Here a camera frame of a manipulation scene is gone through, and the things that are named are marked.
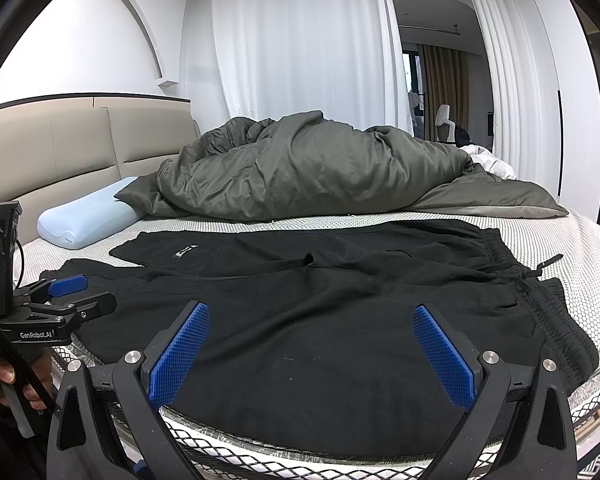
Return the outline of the person's left hand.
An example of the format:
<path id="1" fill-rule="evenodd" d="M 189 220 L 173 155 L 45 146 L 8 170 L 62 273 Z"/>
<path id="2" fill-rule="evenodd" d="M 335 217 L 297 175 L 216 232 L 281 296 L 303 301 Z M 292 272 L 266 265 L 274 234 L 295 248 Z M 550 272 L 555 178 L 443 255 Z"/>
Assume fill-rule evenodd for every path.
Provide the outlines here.
<path id="1" fill-rule="evenodd" d="M 50 357 L 50 349 L 45 348 L 42 356 L 40 356 L 32 365 L 32 370 L 38 376 L 41 384 L 45 387 L 48 393 L 52 392 L 52 358 Z M 8 401 L 3 391 L 4 385 L 12 385 L 16 380 L 16 374 L 12 366 L 4 360 L 0 359 L 0 403 L 7 406 Z M 31 385 L 26 385 L 23 388 L 24 397 L 30 402 L 31 408 L 42 411 L 46 409 L 41 397 L 36 393 Z"/>

